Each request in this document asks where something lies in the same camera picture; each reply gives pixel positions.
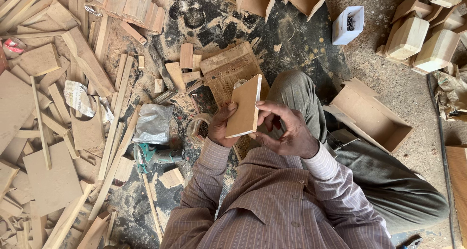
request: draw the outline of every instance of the grey trousers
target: grey trousers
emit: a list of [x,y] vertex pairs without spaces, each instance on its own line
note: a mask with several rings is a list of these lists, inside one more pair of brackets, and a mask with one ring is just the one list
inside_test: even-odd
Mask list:
[[[326,139],[323,108],[313,81],[305,73],[291,70],[279,74],[267,99],[300,110],[312,135],[322,143],[336,140]],[[274,129],[270,136],[279,138],[283,128]],[[384,217],[390,234],[429,227],[449,215],[449,206],[441,193],[378,147],[357,140],[336,154],[336,161],[352,170],[353,181]]]

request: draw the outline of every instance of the hand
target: hand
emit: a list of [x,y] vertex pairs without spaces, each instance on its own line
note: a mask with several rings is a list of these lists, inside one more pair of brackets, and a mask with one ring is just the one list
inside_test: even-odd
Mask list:
[[230,102],[228,99],[220,104],[221,109],[214,115],[213,121],[209,124],[207,136],[214,143],[231,148],[240,139],[240,136],[234,138],[226,138],[225,130],[227,129],[227,119],[232,116],[237,110],[237,103]]
[[312,136],[300,111],[269,100],[258,101],[256,106],[260,110],[258,126],[264,122],[268,131],[271,132],[273,126],[277,129],[281,128],[279,120],[282,119],[287,130],[279,140],[258,131],[250,133],[250,137],[279,155],[294,155],[304,159],[316,155],[319,150],[318,140]]

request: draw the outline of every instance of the fingernail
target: fingernail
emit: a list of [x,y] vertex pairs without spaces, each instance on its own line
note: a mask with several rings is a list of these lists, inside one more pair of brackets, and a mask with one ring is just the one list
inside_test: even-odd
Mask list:
[[234,110],[236,107],[237,107],[237,103],[231,102],[231,103],[229,104],[229,107],[227,107],[227,108],[228,108],[229,110]]

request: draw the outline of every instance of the clear plastic bag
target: clear plastic bag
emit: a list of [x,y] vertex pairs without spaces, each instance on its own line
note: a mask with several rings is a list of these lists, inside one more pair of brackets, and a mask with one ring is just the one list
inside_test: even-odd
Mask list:
[[174,106],[143,104],[141,107],[134,142],[169,144],[169,122]]

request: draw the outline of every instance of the striped shirt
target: striped shirt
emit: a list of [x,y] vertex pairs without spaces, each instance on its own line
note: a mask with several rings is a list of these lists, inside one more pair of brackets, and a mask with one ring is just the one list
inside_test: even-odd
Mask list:
[[259,147],[238,165],[238,176],[214,220],[229,148],[207,138],[180,206],[167,223],[165,248],[394,248],[385,220],[373,210],[352,171],[320,145],[311,159]]

